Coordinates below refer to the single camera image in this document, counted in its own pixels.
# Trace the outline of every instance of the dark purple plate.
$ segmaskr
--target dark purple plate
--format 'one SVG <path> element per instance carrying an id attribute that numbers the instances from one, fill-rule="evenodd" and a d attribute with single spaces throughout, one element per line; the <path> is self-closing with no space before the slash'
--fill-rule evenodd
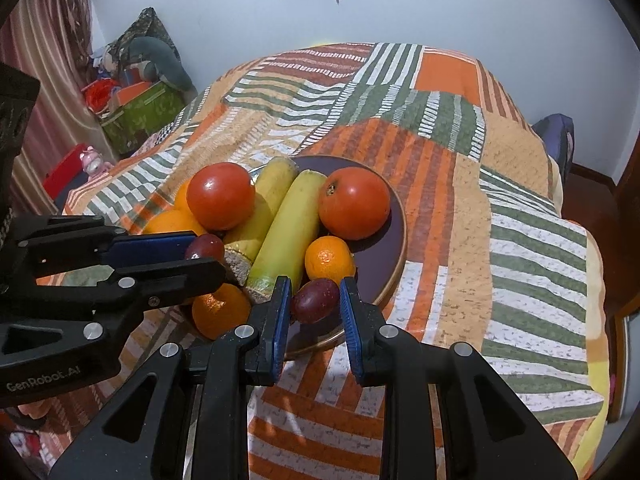
<path id="1" fill-rule="evenodd" d="M 366 168 L 363 164 L 331 155 L 300 155 L 294 160 L 300 170 L 315 170 L 329 176 L 335 170 L 350 166 Z M 262 168 L 253 170 L 257 174 Z M 391 191 L 391 214 L 385 225 L 372 237 L 357 242 L 347 242 L 354 255 L 357 272 L 358 291 L 363 301 L 384 307 L 391 298 L 402 274 L 406 258 L 406 218 L 404 209 L 396 195 Z M 301 354 L 327 350 L 344 341 L 344 329 L 340 320 L 340 310 L 317 323 L 300 324 L 295 322 L 289 327 L 287 353 L 285 359 L 295 359 Z"/>

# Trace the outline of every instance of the red tomato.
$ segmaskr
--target red tomato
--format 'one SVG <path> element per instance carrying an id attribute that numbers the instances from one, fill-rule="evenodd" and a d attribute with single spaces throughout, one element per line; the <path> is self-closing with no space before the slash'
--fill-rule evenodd
<path id="1" fill-rule="evenodd" d="M 187 204 L 198 222 L 209 231 L 227 231 L 254 211 L 255 187 L 245 168 L 219 162 L 193 175 L 187 188 Z"/>

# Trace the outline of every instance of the bed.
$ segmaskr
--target bed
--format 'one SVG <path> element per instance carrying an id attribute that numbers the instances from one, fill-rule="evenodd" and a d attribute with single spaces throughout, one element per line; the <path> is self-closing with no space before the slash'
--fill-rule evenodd
<path id="1" fill-rule="evenodd" d="M 73 190 L 67 214 L 130 234 L 206 164 L 332 154 L 381 173 L 407 215 L 408 254 L 384 314 L 419 340 L 471 343 L 589 475 L 609 404 L 602 261 L 562 220 L 556 164 L 478 60 L 416 44 L 318 46 L 236 67 L 139 152 Z M 103 269 L 49 278 L 95 282 Z M 111 380 L 57 398 L 41 431 L 52 462 L 128 375 L 197 333 L 178 308 L 146 313 Z M 248 405 L 256 478 L 377 478 L 383 391 L 362 390 L 344 345 L 287 362 Z M 442 478 L 442 433 L 435 417 Z"/>

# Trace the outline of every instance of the red object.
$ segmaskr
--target red object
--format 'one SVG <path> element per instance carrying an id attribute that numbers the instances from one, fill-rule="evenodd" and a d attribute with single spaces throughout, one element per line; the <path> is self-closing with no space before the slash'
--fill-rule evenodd
<path id="1" fill-rule="evenodd" d="M 341 168 L 320 189 L 318 213 L 331 234 L 362 240 L 377 232 L 391 211 L 388 185 L 364 168 Z"/>
<path id="2" fill-rule="evenodd" d="M 140 83 L 135 83 L 131 86 L 127 86 L 121 90 L 116 92 L 115 98 L 118 106 L 124 106 L 132 99 L 138 97 L 142 92 L 148 90 L 151 86 L 151 82 L 143 81 Z"/>
<path id="3" fill-rule="evenodd" d="M 317 323 L 340 304 L 340 289 L 334 280 L 318 278 L 306 282 L 291 300 L 291 316 L 302 324 Z"/>
<path id="4" fill-rule="evenodd" d="M 125 69 L 125 71 L 122 73 L 122 78 L 124 79 L 124 83 L 127 86 L 135 85 L 136 83 L 142 81 L 142 79 L 140 79 L 140 70 L 138 70 L 137 68 Z"/>
<path id="5" fill-rule="evenodd" d="M 226 231 L 254 211 L 255 187 L 245 168 L 219 162 L 193 175 L 187 188 L 187 205 L 206 230 Z"/>
<path id="6" fill-rule="evenodd" d="M 185 260 L 213 258 L 219 262 L 225 259 L 225 245 L 216 235 L 206 233 L 198 236 L 184 252 Z"/>
<path id="7" fill-rule="evenodd" d="M 94 81 L 89 86 L 83 88 L 82 93 L 84 94 L 84 100 L 89 110 L 94 114 L 103 111 L 107 107 L 107 104 L 109 104 L 111 89 L 114 86 L 118 86 L 117 81 L 106 78 L 98 79 L 98 81 Z"/>
<path id="8" fill-rule="evenodd" d="M 47 175 L 42 183 L 44 191 L 55 200 L 60 191 L 82 171 L 80 154 L 87 149 L 86 144 L 78 144 L 65 155 L 65 158 Z"/>
<path id="9" fill-rule="evenodd" d="M 40 437 L 35 433 L 24 434 L 25 444 L 32 456 L 39 456 L 42 450 L 42 444 L 40 443 Z"/>

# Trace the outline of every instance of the green storage box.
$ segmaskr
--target green storage box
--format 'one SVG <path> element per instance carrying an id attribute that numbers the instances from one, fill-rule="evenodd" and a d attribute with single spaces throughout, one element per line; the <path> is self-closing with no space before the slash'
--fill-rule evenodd
<path id="1" fill-rule="evenodd" d="M 182 95 L 159 81 L 100 121 L 117 154 L 128 156 L 184 108 Z"/>

